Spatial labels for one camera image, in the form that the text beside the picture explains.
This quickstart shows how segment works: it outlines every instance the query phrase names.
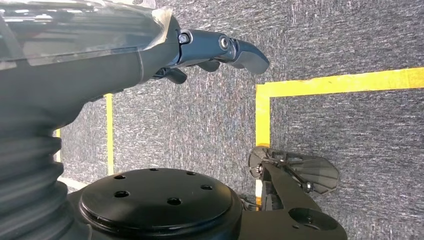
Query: transparent plastic sheet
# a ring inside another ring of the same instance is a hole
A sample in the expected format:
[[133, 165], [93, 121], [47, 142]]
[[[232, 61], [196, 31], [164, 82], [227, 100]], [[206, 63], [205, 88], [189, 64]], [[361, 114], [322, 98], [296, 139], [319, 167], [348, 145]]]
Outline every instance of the transparent plastic sheet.
[[154, 0], [0, 0], [0, 70], [140, 52], [166, 40]]

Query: yellow tape corner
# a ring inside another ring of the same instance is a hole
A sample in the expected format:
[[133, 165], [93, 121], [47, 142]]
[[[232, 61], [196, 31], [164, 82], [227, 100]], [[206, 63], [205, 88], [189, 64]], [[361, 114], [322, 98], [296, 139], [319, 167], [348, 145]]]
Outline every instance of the yellow tape corner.
[[[424, 67], [256, 85], [256, 146], [270, 147], [270, 98], [424, 88]], [[256, 196], [256, 204], [261, 204]]]

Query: screw head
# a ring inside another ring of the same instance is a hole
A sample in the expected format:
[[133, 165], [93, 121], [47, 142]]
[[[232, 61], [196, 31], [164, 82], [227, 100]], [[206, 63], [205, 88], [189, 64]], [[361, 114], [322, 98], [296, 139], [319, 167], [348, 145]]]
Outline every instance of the screw head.
[[303, 189], [303, 191], [305, 193], [308, 194], [308, 193], [312, 192], [313, 185], [312, 185], [312, 183], [310, 181], [308, 181], [308, 182], [302, 183], [301, 184], [301, 188]]
[[187, 34], [185, 34], [185, 33], [181, 33], [178, 36], [178, 42], [180, 44], [186, 44], [186, 43], [190, 42], [190, 37]]
[[221, 38], [219, 38], [219, 46], [221, 47], [222, 50], [227, 50], [228, 49], [228, 39], [225, 36], [222, 36]]
[[257, 172], [258, 174], [261, 174], [263, 169], [264, 169], [264, 167], [262, 166], [262, 164], [261, 164], [261, 163], [259, 163], [259, 164], [256, 166], [256, 172]]

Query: transparent plastic guard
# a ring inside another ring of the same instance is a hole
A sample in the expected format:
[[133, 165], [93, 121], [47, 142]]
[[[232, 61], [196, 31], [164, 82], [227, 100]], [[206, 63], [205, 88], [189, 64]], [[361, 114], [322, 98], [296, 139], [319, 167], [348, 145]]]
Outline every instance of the transparent plastic guard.
[[262, 161], [271, 161], [279, 163], [285, 168], [290, 168], [304, 180], [313, 183], [313, 191], [321, 195], [334, 191], [339, 185], [339, 171], [323, 157], [301, 155], [256, 146], [248, 158], [249, 171], [254, 178], [260, 177], [257, 169]]
[[0, 0], [0, 70], [140, 52], [166, 40], [155, 0]]

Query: yellow floor marking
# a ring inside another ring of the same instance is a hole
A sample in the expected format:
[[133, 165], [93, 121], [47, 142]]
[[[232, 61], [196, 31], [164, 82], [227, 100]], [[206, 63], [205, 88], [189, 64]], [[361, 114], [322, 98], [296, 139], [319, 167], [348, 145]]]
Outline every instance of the yellow floor marking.
[[108, 93], [106, 98], [106, 122], [107, 122], [107, 174], [114, 174], [114, 111], [112, 105], [112, 94]]
[[[60, 138], [60, 137], [61, 137], [61, 130], [59, 128], [59, 129], [56, 129], [56, 138]], [[59, 151], [56, 152], [55, 156], [56, 156], [56, 162], [60, 163], [62, 161], [60, 149], [59, 149]]]
[[256, 196], [256, 204], [262, 205], [262, 181], [260, 179], [256, 179], [256, 189], [255, 189], [255, 196]]
[[271, 144], [270, 98], [424, 88], [424, 67], [267, 82], [256, 86], [256, 145]]

